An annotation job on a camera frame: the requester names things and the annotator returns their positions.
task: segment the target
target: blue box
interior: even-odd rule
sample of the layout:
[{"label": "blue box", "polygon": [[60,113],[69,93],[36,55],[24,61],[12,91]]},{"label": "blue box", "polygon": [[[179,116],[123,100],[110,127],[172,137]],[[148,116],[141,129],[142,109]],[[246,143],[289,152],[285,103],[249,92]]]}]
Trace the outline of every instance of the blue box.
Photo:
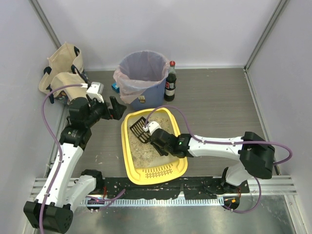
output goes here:
[{"label": "blue box", "polygon": [[112,84],[112,89],[119,94],[119,86],[116,83]]}]

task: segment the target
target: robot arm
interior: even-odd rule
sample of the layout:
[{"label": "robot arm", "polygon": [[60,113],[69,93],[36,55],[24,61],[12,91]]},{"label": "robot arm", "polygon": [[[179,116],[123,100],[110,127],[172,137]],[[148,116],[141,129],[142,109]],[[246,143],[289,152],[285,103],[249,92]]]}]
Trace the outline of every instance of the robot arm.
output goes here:
[{"label": "robot arm", "polygon": [[[161,129],[160,125],[152,121],[148,125],[151,134],[150,142],[159,148],[159,152],[171,153],[176,157],[215,156],[238,161],[234,166],[224,169],[223,187],[234,188],[243,181],[254,176],[270,179],[273,171],[275,149],[271,145],[237,144],[234,142],[264,141],[257,134],[246,132],[244,136],[234,138],[207,138],[190,134],[175,136]],[[204,141],[224,142],[224,144],[209,144]]]},{"label": "robot arm", "polygon": [[74,167],[91,137],[91,127],[101,118],[121,119],[126,109],[126,106],[119,104],[115,97],[110,97],[112,108],[109,109],[101,95],[102,90],[102,84],[93,82],[87,90],[87,98],[78,97],[69,105],[68,124],[59,140],[63,152],[62,162],[59,161],[59,155],[57,155],[56,163],[43,189],[34,202],[27,201],[24,206],[24,213],[34,228],[39,228],[40,208],[57,167],[59,171],[44,204],[43,226],[45,230],[66,233],[79,203],[92,191],[101,190],[104,187],[101,172],[85,170],[81,173],[78,182],[67,191]]}]

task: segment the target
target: litter scoop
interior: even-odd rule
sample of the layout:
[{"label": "litter scoop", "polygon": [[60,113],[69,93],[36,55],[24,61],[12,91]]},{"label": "litter scoop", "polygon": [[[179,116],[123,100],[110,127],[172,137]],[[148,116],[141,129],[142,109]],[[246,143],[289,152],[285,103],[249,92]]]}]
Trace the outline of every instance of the litter scoop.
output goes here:
[{"label": "litter scoop", "polygon": [[[149,131],[144,131],[143,127],[145,125],[146,118],[141,117],[136,121],[132,126],[130,126],[131,132],[141,141],[142,143],[146,144],[150,142],[151,134]],[[154,148],[157,150],[157,152],[160,154],[160,156],[168,156],[168,153],[161,149],[158,145],[156,145],[154,142],[150,142],[151,145],[154,146]]]}]

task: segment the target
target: blue object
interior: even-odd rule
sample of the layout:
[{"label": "blue object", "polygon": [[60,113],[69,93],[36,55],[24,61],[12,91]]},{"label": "blue object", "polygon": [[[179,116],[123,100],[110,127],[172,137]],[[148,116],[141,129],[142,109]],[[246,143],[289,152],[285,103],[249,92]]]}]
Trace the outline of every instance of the blue object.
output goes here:
[{"label": "blue object", "polygon": [[131,102],[134,110],[140,111],[161,106],[164,102],[166,79],[158,85],[154,85],[143,92],[138,98]]},{"label": "blue object", "polygon": [[116,83],[112,84],[112,89],[119,94],[119,86]]}]

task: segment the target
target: beige canvas bag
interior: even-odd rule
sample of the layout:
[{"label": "beige canvas bag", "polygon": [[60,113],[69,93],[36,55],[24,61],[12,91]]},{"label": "beige canvas bag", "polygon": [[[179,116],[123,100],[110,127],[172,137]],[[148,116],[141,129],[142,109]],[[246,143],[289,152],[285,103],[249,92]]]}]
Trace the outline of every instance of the beige canvas bag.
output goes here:
[{"label": "beige canvas bag", "polygon": [[[83,69],[82,53],[72,44],[64,43],[49,59],[49,66],[43,70],[39,90],[45,94],[68,84],[89,83]],[[72,99],[86,97],[87,88],[70,87],[50,95],[51,103],[59,100],[69,104]]]}]

